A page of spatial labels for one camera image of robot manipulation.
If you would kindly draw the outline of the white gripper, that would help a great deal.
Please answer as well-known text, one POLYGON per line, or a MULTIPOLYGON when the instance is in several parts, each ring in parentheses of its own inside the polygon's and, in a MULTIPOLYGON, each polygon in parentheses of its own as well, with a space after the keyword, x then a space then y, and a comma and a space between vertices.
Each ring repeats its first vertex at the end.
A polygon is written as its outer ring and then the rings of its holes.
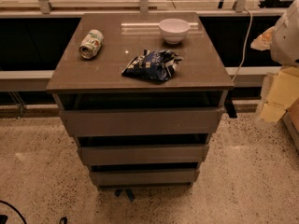
MULTIPOLYGON (((255 38, 250 47, 270 50, 274 26, 255 38)), ((254 124, 261 129, 274 126, 299 98, 299 69, 283 66, 277 73, 268 73, 263 80, 261 101, 257 106, 254 124)))

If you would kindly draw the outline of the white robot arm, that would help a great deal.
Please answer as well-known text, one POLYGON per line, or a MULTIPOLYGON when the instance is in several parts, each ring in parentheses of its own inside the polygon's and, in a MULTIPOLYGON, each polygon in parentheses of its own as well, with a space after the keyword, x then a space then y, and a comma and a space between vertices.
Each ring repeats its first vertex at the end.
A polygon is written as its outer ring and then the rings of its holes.
POLYGON ((294 0, 273 27, 250 44, 252 49, 269 49, 271 59, 281 65, 263 80, 261 101, 254 123, 265 129, 275 125, 299 98, 299 0, 294 0))

